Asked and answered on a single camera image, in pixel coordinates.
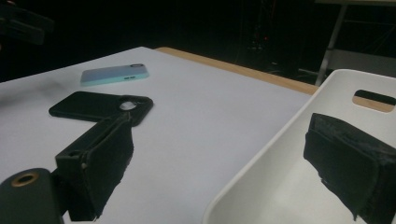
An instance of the black object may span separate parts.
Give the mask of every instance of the black object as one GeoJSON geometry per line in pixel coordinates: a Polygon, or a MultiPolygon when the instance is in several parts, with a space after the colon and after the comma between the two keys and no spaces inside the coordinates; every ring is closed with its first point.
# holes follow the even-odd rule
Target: black object
{"type": "MultiPolygon", "coordinates": [[[[87,94],[94,97],[103,96],[100,93],[87,94]]],[[[81,92],[72,95],[81,96],[81,92]]],[[[117,113],[110,113],[108,117],[100,119],[55,157],[57,169],[54,172],[35,168],[5,180],[0,185],[0,223],[62,224],[62,215],[66,211],[69,212],[72,221],[93,221],[102,215],[106,202],[122,180],[133,156],[131,127],[137,125],[152,107],[152,101],[147,97],[104,96],[104,99],[117,99],[111,102],[118,104],[129,102],[124,101],[126,99],[135,99],[134,102],[146,100],[149,103],[137,104],[133,109],[122,107],[117,113]]],[[[68,102],[74,98],[66,99],[65,102],[68,102]]],[[[95,113],[97,111],[86,106],[90,105],[75,108],[74,112],[78,115],[72,115],[71,118],[99,119],[99,115],[105,116],[105,112],[114,111],[101,108],[102,113],[95,113]]],[[[113,108],[112,104],[104,106],[113,108]]]]}
{"type": "Polygon", "coordinates": [[[132,127],[138,125],[154,103],[144,96],[111,95],[76,91],[49,109],[52,116],[97,122],[109,116],[129,112],[132,127]]]}
{"type": "Polygon", "coordinates": [[[313,114],[304,157],[322,183],[369,224],[396,212],[396,149],[336,118],[313,114]]]}
{"type": "Polygon", "coordinates": [[[0,35],[41,45],[46,32],[53,31],[53,20],[0,0],[0,35]]]}

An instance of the black phone case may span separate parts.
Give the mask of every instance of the black phone case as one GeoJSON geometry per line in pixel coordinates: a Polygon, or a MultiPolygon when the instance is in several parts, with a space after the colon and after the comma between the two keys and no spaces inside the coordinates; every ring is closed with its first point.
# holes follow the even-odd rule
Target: black phone case
{"type": "Polygon", "coordinates": [[[129,112],[131,126],[137,126],[147,115],[154,103],[145,96],[112,95],[88,91],[76,91],[49,109],[54,117],[81,119],[98,122],[120,113],[129,112]],[[131,109],[121,109],[121,105],[130,102],[131,109]]]}

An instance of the white surface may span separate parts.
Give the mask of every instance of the white surface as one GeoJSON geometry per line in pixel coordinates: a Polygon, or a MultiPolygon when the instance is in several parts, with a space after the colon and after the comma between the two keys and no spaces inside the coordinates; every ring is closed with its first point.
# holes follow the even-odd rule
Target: white surface
{"type": "Polygon", "coordinates": [[[216,193],[309,99],[145,48],[1,83],[0,180],[30,168],[53,171],[55,155],[91,128],[48,113],[74,91],[141,95],[155,104],[132,129],[134,157],[96,221],[118,224],[201,223],[216,193]],[[79,86],[86,69],[131,63],[144,63],[150,76],[79,86]]]}
{"type": "Polygon", "coordinates": [[[321,184],[303,158],[312,113],[336,117],[396,147],[396,109],[384,113],[352,102],[358,90],[396,98],[396,78],[338,70],[218,194],[205,212],[205,224],[364,223],[321,184]]]}

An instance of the white table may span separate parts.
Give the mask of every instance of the white table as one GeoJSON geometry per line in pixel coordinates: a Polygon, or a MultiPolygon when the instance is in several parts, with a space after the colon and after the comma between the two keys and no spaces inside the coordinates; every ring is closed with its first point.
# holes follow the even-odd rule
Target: white table
{"type": "Polygon", "coordinates": [[[91,128],[48,113],[74,91],[141,95],[155,104],[132,129],[134,157],[99,224],[201,223],[214,196],[310,97],[145,48],[12,80],[0,84],[1,181],[30,168],[53,171],[55,155],[91,128]],[[79,85],[86,69],[131,63],[144,63],[150,76],[79,85]]]}

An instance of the light blue phone case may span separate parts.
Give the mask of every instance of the light blue phone case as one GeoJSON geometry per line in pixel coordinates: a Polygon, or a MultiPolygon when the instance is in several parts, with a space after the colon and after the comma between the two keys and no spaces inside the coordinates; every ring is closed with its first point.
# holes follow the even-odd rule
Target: light blue phone case
{"type": "Polygon", "coordinates": [[[149,72],[142,63],[86,70],[81,76],[82,86],[93,86],[145,78],[149,72]]]}

